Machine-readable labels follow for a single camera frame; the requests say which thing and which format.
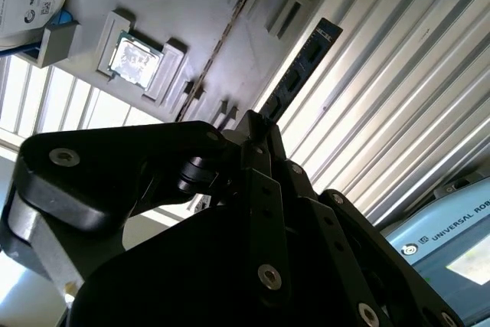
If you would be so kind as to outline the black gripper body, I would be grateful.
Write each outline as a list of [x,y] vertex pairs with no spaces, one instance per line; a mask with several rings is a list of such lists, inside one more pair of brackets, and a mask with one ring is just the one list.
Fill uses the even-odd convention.
[[269,204],[202,211],[103,264],[72,326],[340,326],[325,272]]

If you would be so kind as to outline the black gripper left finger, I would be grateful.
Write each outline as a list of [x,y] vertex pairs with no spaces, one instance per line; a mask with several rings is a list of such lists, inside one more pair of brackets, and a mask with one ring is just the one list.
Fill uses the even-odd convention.
[[283,213],[267,134],[164,123],[42,133],[21,146],[7,200],[7,254],[75,290],[103,264],[207,209],[269,204]]

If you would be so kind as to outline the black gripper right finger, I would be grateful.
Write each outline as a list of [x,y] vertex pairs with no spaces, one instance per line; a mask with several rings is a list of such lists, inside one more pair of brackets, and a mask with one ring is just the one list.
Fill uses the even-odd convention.
[[317,195],[287,159],[277,125],[267,134],[283,190],[292,295],[299,321],[327,326],[461,326],[462,320],[341,193]]

